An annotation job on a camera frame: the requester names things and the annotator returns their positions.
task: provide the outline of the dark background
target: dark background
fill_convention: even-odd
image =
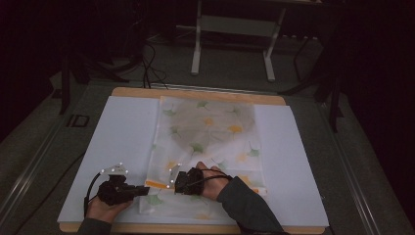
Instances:
[[[145,19],[145,24],[170,37],[176,24],[195,24],[193,0],[116,2],[102,1],[98,6],[89,0],[0,1],[0,141],[52,92],[48,79],[61,70],[62,54],[69,47],[110,63],[111,55],[128,56],[139,50],[121,43],[131,23]],[[342,91],[415,226],[415,4],[404,0],[349,4],[356,8],[346,11],[336,30],[322,41],[326,47],[319,65],[342,77]],[[224,9],[211,10],[230,13]],[[282,31],[313,34],[315,24],[331,21],[330,9],[290,10]],[[260,8],[241,14],[274,17]],[[146,28],[139,27],[138,36],[144,37]]]

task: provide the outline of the person's left hand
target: person's left hand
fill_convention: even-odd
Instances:
[[[107,223],[113,223],[116,216],[124,209],[128,208],[133,201],[127,203],[108,206],[106,203],[101,201],[98,197],[95,197],[88,206],[88,212],[86,217],[95,218]]]

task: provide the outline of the sleeve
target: sleeve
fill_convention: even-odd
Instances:
[[[222,189],[217,202],[238,222],[242,234],[288,234],[265,201],[239,177]]]
[[[85,218],[76,235],[110,235],[111,227],[110,223],[94,218]]]

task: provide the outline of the cable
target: cable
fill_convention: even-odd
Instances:
[[[203,179],[198,180],[198,181],[196,181],[196,182],[193,182],[193,183],[191,183],[191,184],[188,184],[187,186],[192,186],[192,185],[195,185],[195,184],[199,184],[199,183],[202,183],[202,182],[205,182],[205,181],[208,181],[208,180],[214,179],[214,178],[226,178],[226,179],[228,179],[228,180],[232,180],[232,179],[233,179],[233,178],[232,178],[232,176],[227,175],[227,174],[225,174],[224,172],[222,172],[222,171],[220,171],[220,170],[216,170],[216,169],[201,169],[201,171],[204,171],[204,170],[210,170],[210,171],[219,172],[219,173],[221,173],[222,175],[214,175],[214,176],[206,177],[206,178],[203,178]]]
[[[89,188],[88,188],[88,192],[86,193],[85,198],[83,198],[83,217],[86,216],[86,212],[88,211],[88,204],[93,199],[92,198],[91,200],[89,200],[89,195],[91,194],[92,187],[94,186],[95,181],[97,180],[97,178],[100,175],[101,175],[101,172],[97,173],[97,175],[95,175],[95,177],[92,179],[92,182],[91,182],[91,184],[89,185]]]
[[[329,222],[329,228],[330,231],[332,232],[332,235],[336,235],[335,230],[333,230],[332,224]]]
[[[165,81],[165,79],[167,78],[167,73],[165,72],[165,71],[162,71],[162,70],[157,70],[157,69],[154,69],[152,66],[149,66],[148,67],[148,69],[150,69],[151,70],[151,72],[153,73],[153,75],[157,78],[157,80],[156,81],[151,81],[151,80],[149,80],[149,82],[150,83],[152,83],[152,82],[157,82],[157,81],[159,81],[159,82],[161,82],[163,85],[164,85],[164,87],[165,87],[165,89],[167,89],[168,90],[168,87],[167,87],[167,85],[164,83],[164,81]],[[162,72],[163,74],[164,74],[164,77],[163,78],[160,78],[157,74],[156,74],[156,71],[158,71],[158,72]]]
[[[196,29],[195,28],[192,28],[191,30],[189,30],[187,32],[183,32],[182,34],[179,34],[179,35],[175,36],[174,38],[175,39],[179,39],[179,38],[185,37],[185,36],[187,36],[189,34],[192,34],[194,32],[196,32]],[[164,43],[171,42],[171,40],[165,39],[164,37],[162,37],[161,33],[157,33],[155,35],[152,35],[152,36],[148,37],[146,39],[146,41],[152,42],[152,43],[158,43],[158,44],[164,44]]]
[[[123,78],[115,75],[112,71],[106,69],[105,67],[101,66],[98,62],[86,57],[85,55],[83,55],[81,53],[77,53],[76,56],[81,61],[83,61],[83,63],[88,65],[90,69],[99,72],[100,74],[102,74],[106,78],[109,78],[111,80],[118,81],[118,82],[129,82],[129,80],[123,79]]]
[[[120,74],[119,76],[120,76],[120,77],[123,77],[123,76],[125,76],[125,75],[127,75],[127,74],[130,74],[130,73],[132,73],[132,72],[136,71],[139,67],[140,67],[139,65],[136,65],[134,68],[131,68],[131,70],[126,71],[125,73],[122,73],[122,74]]]
[[[37,208],[23,221],[23,223],[19,226],[18,230],[14,233],[15,235],[18,234],[22,228],[27,224],[27,222],[36,214],[36,212],[43,206],[43,204],[46,202],[46,200],[51,196],[53,191],[57,188],[61,180],[64,178],[64,176],[68,173],[68,171],[85,155],[86,152],[83,152],[79,157],[77,157],[70,166],[64,171],[64,173],[61,175],[61,177],[58,179],[56,184],[53,186],[53,188],[49,191],[49,193],[45,196],[45,198],[40,202],[40,204],[37,206]]]
[[[147,84],[149,85],[149,88],[151,89],[152,88],[152,85],[151,85],[151,81],[150,81],[150,77],[149,77],[149,70],[151,70],[152,71],[152,73],[156,76],[156,78],[159,80],[159,82],[161,82],[163,85],[164,85],[164,87],[168,90],[168,87],[167,87],[167,85],[163,82],[164,80],[165,80],[165,78],[167,77],[167,74],[164,72],[164,71],[161,71],[161,70],[156,70],[156,69],[154,69],[153,67],[152,67],[152,63],[153,63],[153,60],[154,60],[154,58],[156,57],[156,49],[154,48],[154,46],[152,46],[152,45],[150,45],[150,44],[148,44],[148,43],[146,43],[145,44],[146,46],[148,46],[148,47],[150,47],[151,49],[152,49],[152,51],[153,51],[153,55],[152,55],[152,58],[150,59],[150,61],[147,61],[147,59],[145,58],[145,57],[143,57],[143,66],[144,66],[144,74],[143,74],[143,86],[144,86],[144,88],[146,88],[146,82],[147,82]],[[164,78],[163,79],[161,79],[157,74],[156,74],[156,71],[161,71],[161,72],[163,72],[164,73]]]

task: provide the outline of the cloth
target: cloth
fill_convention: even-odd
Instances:
[[[110,223],[94,219],[85,218],[78,231],[77,235],[110,235],[112,225]]]
[[[220,192],[217,201],[229,216],[238,222],[241,234],[288,234],[278,222],[265,201],[239,177],[232,179]],[[111,225],[100,220],[85,218],[77,235],[107,235]]]
[[[261,144],[254,105],[211,100],[161,97],[158,124],[149,163],[148,197],[140,198],[140,213],[195,219],[229,218],[223,208],[200,196],[174,194],[177,172],[203,162],[239,176],[262,196]]]

